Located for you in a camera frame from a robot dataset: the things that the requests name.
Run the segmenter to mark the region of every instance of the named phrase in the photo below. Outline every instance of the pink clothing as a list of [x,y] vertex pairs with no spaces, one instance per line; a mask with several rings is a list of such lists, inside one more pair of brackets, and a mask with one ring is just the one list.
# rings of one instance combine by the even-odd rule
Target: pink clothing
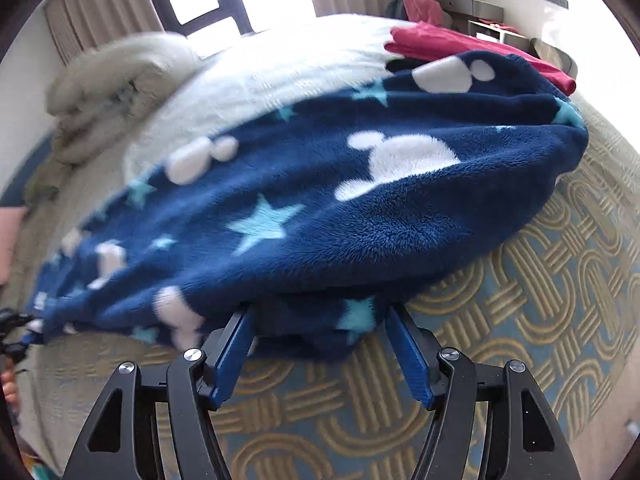
[[442,7],[436,0],[402,0],[410,22],[442,26]]
[[565,95],[569,96],[575,92],[575,81],[567,74],[552,64],[536,59],[509,45],[478,40],[453,30],[434,27],[429,23],[418,23],[415,27],[393,27],[391,35],[394,40],[385,45],[389,52],[425,61],[436,61],[469,50],[489,50],[504,56],[517,54],[529,61],[536,70]]

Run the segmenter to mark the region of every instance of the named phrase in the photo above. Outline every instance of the silver bolt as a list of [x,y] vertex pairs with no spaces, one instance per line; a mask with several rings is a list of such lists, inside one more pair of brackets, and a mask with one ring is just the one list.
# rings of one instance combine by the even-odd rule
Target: silver bolt
[[460,359],[460,352],[455,348],[443,348],[440,350],[440,355],[447,361],[457,361]]
[[517,374],[521,374],[524,370],[527,369],[525,364],[522,361],[518,361],[517,359],[514,359],[509,363],[509,368],[511,368],[511,370],[513,370]]
[[133,370],[136,369],[136,365],[133,364],[130,361],[127,361],[126,363],[122,363],[119,367],[118,367],[118,371],[125,375],[125,374],[130,374]]
[[197,361],[202,357],[202,350],[198,350],[197,348],[191,348],[184,353],[184,358],[187,361]]

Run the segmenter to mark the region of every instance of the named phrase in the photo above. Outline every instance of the blue gripper pad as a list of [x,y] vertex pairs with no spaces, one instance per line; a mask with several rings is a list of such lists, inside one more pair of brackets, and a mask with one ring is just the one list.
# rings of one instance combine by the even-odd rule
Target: blue gripper pad
[[388,310],[385,326],[412,396],[429,409],[434,398],[429,386],[429,365],[395,309]]
[[222,403],[229,400],[234,392],[242,364],[244,364],[244,359],[254,341],[254,317],[251,310],[242,316],[214,370],[214,384],[216,386],[211,391],[210,398],[216,408],[220,408]]

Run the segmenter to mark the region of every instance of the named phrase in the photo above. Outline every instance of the human hand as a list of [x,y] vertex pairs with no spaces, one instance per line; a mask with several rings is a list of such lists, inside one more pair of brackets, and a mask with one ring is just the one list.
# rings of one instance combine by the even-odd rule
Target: human hand
[[20,412],[18,385],[15,383],[15,365],[11,359],[6,360],[6,371],[0,374],[0,381],[6,402],[10,404],[16,412]]

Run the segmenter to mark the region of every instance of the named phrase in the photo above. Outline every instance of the pillow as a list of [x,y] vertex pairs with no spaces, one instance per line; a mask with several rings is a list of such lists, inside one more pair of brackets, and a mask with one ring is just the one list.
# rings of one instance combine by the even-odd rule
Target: pillow
[[0,207],[0,285],[9,280],[14,246],[26,211],[25,207]]

